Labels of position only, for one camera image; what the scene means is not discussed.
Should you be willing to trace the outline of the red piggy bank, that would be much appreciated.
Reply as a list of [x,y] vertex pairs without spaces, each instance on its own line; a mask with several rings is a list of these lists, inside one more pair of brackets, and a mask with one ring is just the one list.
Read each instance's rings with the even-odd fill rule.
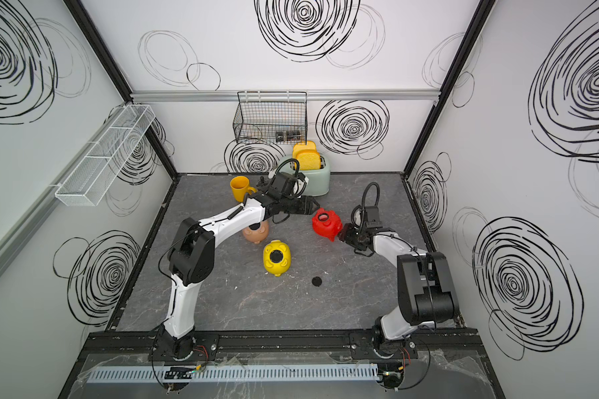
[[333,210],[324,208],[318,209],[312,218],[312,226],[317,235],[327,238],[331,242],[335,241],[344,227],[341,218]]

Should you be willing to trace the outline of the pink piggy bank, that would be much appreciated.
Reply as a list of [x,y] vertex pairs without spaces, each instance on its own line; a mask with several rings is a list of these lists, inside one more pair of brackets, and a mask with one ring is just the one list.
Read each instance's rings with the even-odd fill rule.
[[244,238],[254,244],[259,244],[269,236],[269,222],[267,220],[258,224],[251,224],[242,230]]

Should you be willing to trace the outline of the yellow piggy bank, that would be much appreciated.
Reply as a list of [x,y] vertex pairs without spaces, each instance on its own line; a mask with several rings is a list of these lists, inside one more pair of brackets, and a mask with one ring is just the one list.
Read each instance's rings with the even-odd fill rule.
[[264,268],[276,277],[280,277],[289,270],[291,260],[290,247],[280,240],[273,240],[264,247]]

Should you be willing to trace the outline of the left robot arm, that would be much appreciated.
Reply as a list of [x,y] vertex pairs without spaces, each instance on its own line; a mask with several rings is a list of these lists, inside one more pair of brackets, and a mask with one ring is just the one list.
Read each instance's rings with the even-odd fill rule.
[[158,341],[168,356],[184,361],[195,351],[196,303],[202,282],[215,267],[216,248],[241,230],[277,214],[314,214],[319,203],[304,194],[308,185],[309,178],[301,172],[276,171],[264,180],[262,188],[247,193],[228,210],[209,218],[188,218],[181,222],[171,247],[165,252],[171,295]]

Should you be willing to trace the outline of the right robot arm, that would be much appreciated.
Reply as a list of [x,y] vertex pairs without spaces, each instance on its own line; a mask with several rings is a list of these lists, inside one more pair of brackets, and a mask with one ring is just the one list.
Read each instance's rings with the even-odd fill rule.
[[418,249],[384,227],[377,206],[356,206],[339,239],[356,254],[377,254],[396,267],[397,307],[378,318],[373,327],[372,342],[379,356],[387,357],[393,343],[408,340],[420,329],[435,329],[459,317],[460,304],[447,257]]

